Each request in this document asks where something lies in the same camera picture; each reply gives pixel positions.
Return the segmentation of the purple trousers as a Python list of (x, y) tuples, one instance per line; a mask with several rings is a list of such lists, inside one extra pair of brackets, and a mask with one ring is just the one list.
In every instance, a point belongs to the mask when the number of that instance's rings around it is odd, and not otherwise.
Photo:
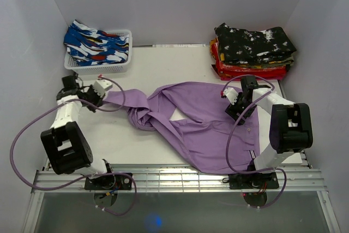
[(223, 86), (182, 82), (157, 88), (150, 96), (138, 89), (110, 91), (104, 102), (127, 110), (131, 125), (157, 131), (190, 165), (207, 174), (229, 174), (231, 164), (246, 170), (251, 152), (260, 154), (258, 113), (234, 126), (220, 96)]

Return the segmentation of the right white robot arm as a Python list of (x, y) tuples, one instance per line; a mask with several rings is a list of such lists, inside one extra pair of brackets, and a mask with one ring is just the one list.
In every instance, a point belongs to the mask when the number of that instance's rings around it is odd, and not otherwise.
[(252, 161), (251, 171), (228, 167), (235, 173), (246, 175), (249, 186), (258, 188), (266, 181), (266, 173), (279, 170), (280, 164), (288, 157), (299, 153), (313, 144), (310, 108), (306, 103), (289, 101), (275, 92), (275, 85), (255, 75), (239, 77), (241, 92), (225, 85), (221, 97), (229, 100), (226, 112), (234, 119), (234, 126), (242, 125), (256, 107), (264, 109), (270, 115), (269, 144)]

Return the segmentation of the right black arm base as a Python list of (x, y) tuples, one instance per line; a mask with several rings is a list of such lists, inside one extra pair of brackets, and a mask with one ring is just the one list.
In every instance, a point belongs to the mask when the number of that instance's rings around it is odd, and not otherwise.
[(278, 189), (276, 172), (240, 171), (228, 174), (222, 179), (230, 189)]

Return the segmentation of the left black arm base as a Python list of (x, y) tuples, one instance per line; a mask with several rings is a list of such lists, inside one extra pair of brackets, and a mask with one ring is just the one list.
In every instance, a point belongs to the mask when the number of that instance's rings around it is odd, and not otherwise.
[(92, 178), (86, 178), (84, 189), (85, 190), (130, 190), (132, 187), (132, 181), (130, 177), (132, 173), (127, 173), (128, 176), (116, 174), (108, 176), (97, 176)]

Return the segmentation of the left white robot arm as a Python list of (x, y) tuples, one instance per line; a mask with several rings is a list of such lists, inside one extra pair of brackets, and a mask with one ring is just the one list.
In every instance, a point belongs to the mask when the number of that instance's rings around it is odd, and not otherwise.
[(61, 174), (97, 175), (97, 183), (104, 189), (115, 185), (116, 177), (105, 159), (93, 158), (91, 147), (79, 125), (79, 113), (82, 107), (95, 112), (95, 108), (82, 103), (83, 99), (96, 107), (101, 107), (112, 83), (96, 80), (86, 91), (77, 82), (76, 76), (62, 78), (63, 89), (56, 100), (60, 108), (50, 129), (40, 135), (44, 149), (54, 172)]

